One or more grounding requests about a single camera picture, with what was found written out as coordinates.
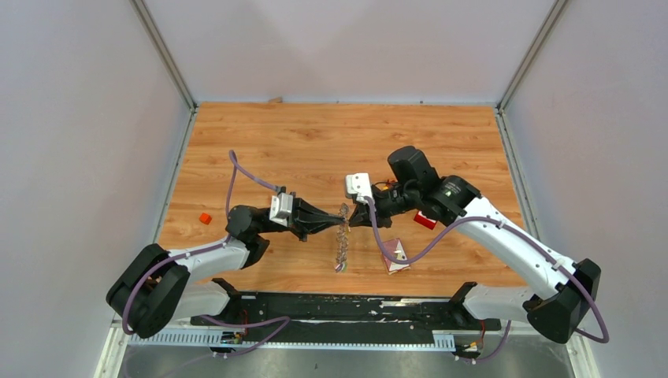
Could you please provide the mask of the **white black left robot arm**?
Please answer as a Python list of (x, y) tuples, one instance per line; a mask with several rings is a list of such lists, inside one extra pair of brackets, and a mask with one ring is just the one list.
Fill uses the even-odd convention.
[(106, 302), (121, 317), (123, 331), (142, 339), (171, 321), (201, 315), (231, 325), (242, 306), (233, 286), (215, 274), (259, 262), (270, 244), (265, 233), (289, 232), (305, 242), (309, 235), (344, 223), (343, 216), (292, 193), (274, 195), (265, 208), (237, 205), (228, 211), (227, 234), (220, 240), (181, 250), (145, 246), (109, 289)]

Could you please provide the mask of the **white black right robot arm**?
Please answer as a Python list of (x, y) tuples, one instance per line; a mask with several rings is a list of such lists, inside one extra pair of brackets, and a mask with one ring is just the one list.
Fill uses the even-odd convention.
[(385, 189), (372, 184), (366, 172), (345, 178), (347, 197), (355, 203), (350, 226), (372, 228), (388, 260), (401, 262), (383, 246), (380, 228), (390, 227), (393, 216), (417, 210), (445, 228), (404, 264), (420, 260), (447, 233), (457, 231), (492, 252), (525, 281), (523, 287), (464, 283), (449, 309), (454, 325), (467, 329), (478, 321), (500, 319), (528, 323), (556, 343), (568, 342), (575, 333), (597, 343), (609, 342), (610, 333), (596, 305), (601, 268), (594, 261), (575, 262), (547, 247), (462, 177), (440, 176), (414, 146), (392, 152), (388, 164), (395, 182)]

